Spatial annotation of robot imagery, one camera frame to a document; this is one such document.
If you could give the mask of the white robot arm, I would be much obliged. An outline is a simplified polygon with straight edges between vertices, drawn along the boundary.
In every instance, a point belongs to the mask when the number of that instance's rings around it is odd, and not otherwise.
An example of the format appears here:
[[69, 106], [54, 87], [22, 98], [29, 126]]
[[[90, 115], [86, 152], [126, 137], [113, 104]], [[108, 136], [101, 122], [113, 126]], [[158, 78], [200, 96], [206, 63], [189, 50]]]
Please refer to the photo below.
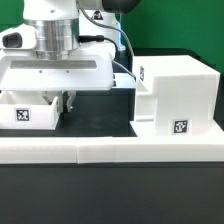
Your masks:
[[79, 35], [88, 10], [128, 13], [141, 0], [23, 0], [24, 23], [0, 32], [0, 90], [109, 90], [115, 51]]

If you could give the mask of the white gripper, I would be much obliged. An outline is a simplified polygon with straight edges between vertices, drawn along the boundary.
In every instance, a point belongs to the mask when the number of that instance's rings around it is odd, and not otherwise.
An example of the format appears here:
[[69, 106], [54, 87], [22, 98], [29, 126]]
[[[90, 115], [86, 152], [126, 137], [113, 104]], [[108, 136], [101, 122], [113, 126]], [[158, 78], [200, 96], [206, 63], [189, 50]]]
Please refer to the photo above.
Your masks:
[[71, 112], [75, 91], [112, 88], [115, 52], [109, 41], [80, 43], [76, 23], [25, 23], [0, 33], [0, 90], [42, 91], [48, 105], [66, 91]]

